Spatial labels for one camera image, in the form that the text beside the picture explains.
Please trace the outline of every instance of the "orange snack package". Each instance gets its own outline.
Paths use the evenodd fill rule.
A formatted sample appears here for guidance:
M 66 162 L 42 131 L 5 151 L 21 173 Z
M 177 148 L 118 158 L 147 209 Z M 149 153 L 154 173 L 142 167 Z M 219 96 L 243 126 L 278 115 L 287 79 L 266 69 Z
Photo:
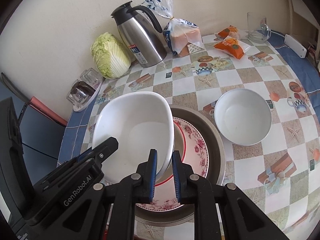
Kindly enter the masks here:
M 247 33 L 245 31 L 239 30 L 238 28 L 233 27 L 232 25 L 230 25 L 228 28 L 218 33 L 218 36 L 221 39 L 225 39 L 227 36 L 230 36 L 237 40 L 241 40 L 241 39 L 244 39 L 246 35 Z
M 233 27 L 232 25 L 230 25 L 228 28 L 224 29 L 223 31 L 219 32 L 218 35 L 224 39 L 227 36 L 230 36 L 230 32 L 237 32 L 238 29 L 236 27 Z
M 238 41 L 235 38 L 227 36 L 223 41 L 217 43 L 214 47 L 216 49 L 223 50 L 227 54 L 234 56 L 237 59 L 241 59 L 251 46 L 242 41 Z

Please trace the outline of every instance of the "red floral pattern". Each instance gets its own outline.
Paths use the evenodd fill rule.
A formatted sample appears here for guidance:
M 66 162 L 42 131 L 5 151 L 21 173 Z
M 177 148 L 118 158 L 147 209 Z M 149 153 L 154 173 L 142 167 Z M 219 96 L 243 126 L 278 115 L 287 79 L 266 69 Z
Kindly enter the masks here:
M 204 140 L 202 139 L 198 139 L 198 145 L 201 149 L 203 149 L 205 147 L 205 143 L 204 143 Z
M 188 136 L 191 139 L 192 130 L 191 130 L 190 126 L 185 125 L 183 128 L 188 133 Z
M 197 145 L 195 146 L 195 153 L 200 157 L 200 166 L 202 168 L 201 176 L 205 177 L 208 171 L 208 150 L 202 136 L 198 133 L 197 130 L 192 129 L 189 125 L 183 125 L 183 129 L 188 133 L 188 137 L 191 139 L 191 136 L 196 139 Z
M 152 211 L 171 210 L 180 206 L 177 198 L 167 199 L 163 205 L 158 205 L 158 201 L 159 200 L 153 200 L 150 204 L 138 204 L 138 206 Z

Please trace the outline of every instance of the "metal bowl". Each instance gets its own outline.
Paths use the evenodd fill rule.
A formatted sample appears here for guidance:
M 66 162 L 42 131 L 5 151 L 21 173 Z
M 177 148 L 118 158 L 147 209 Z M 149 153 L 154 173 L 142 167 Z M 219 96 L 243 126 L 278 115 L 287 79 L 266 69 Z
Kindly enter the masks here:
M 184 106 L 170 105 L 172 115 L 191 123 L 203 136 L 209 152 L 207 179 L 213 184 L 222 185 L 226 171 L 226 154 L 219 132 L 205 116 Z M 141 223 L 168 227 L 180 225 L 194 217 L 194 205 L 165 212 L 153 212 L 136 206 L 135 219 Z

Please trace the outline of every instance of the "glass mug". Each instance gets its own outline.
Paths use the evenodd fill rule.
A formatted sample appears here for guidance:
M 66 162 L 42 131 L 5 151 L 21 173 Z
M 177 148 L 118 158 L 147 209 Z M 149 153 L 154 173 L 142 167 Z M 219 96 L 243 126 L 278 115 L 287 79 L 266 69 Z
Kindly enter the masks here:
M 102 76 L 100 73 L 95 71 L 93 68 L 89 68 L 82 72 L 80 75 L 81 80 L 88 83 L 94 89 L 97 89 L 101 83 Z
M 76 80 L 67 95 L 67 99 L 75 106 L 80 107 L 93 96 L 95 89 L 84 81 Z
M 267 18 L 259 13 L 249 12 L 248 38 L 255 43 L 265 43 L 271 36 L 271 29 L 267 25 Z

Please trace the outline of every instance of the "white ceramic bowl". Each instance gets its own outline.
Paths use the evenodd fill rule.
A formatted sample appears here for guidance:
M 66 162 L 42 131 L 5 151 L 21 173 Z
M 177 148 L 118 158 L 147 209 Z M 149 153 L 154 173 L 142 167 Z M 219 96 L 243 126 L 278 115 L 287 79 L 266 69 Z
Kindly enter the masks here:
M 262 141 L 272 124 L 267 102 L 258 93 L 244 88 L 230 90 L 219 98 L 214 120 L 224 137 L 243 146 Z
M 110 101 L 101 111 L 94 128 L 92 148 L 110 136 L 119 148 L 102 163 L 104 178 L 118 183 L 148 161 L 150 149 L 158 155 L 159 179 L 168 168 L 173 151 L 174 128 L 167 101 L 154 92 L 134 92 Z

